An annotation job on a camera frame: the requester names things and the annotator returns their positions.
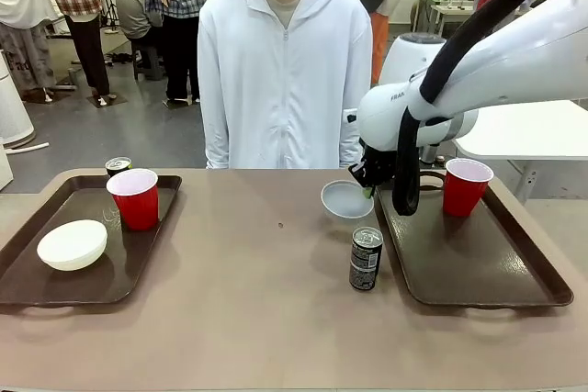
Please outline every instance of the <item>bowl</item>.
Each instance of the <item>bowl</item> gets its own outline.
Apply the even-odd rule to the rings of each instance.
[[[374,200],[353,181],[333,181],[322,188],[321,200],[329,218],[344,224],[356,224],[374,209]]]
[[[107,229],[95,220],[77,220],[50,231],[37,255],[51,268],[75,271],[94,263],[107,247]]]

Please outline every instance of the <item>brown table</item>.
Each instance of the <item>brown table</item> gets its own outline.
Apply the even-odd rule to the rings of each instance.
[[[88,172],[102,173],[60,174],[38,205],[66,178]],[[160,173],[180,174],[184,183],[134,295],[111,307],[0,311],[1,385],[588,384],[588,284],[497,180],[495,192],[574,290],[571,306],[540,317],[425,308],[407,294],[395,259],[382,260],[372,292],[353,290],[349,232],[330,223],[320,199],[322,186],[346,178],[345,171]],[[1,233],[0,246],[24,219]]]

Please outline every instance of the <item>barcode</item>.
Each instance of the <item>barcode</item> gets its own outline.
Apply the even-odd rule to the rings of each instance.
[[[378,264],[378,255],[372,254],[369,256],[369,260],[367,261],[367,268],[373,268]]]

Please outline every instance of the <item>black hose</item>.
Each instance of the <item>black hose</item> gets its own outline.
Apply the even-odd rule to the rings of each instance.
[[[468,51],[492,29],[516,10],[525,0],[489,0],[458,28],[458,31],[437,54],[427,70],[420,92],[427,103],[434,103],[449,76]],[[416,138],[420,122],[408,109],[402,116],[398,158],[392,191],[394,208],[401,216],[411,216],[419,202],[420,166]]]

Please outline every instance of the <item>black pants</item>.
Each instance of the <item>black pants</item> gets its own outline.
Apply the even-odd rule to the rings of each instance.
[[[74,22],[71,17],[65,16],[65,22],[72,33],[75,51],[82,63],[88,86],[94,87],[100,95],[110,94],[100,40],[100,16],[89,22]]]
[[[187,98],[187,77],[190,76],[192,97],[198,90],[198,17],[164,16],[164,64],[167,71],[167,97]]]
[[[140,45],[143,45],[143,46],[153,46],[157,49],[157,55],[159,55],[160,57],[164,56],[165,42],[164,42],[164,29],[163,28],[151,27],[149,29],[149,31],[147,31],[147,34],[145,34],[140,39],[129,39],[129,40],[134,41],[135,43],[139,43]],[[147,69],[151,68],[151,65],[149,62],[149,57],[147,56],[146,53],[143,53],[143,51],[141,51],[141,60],[143,62],[143,65],[145,66],[145,68],[147,68]]]

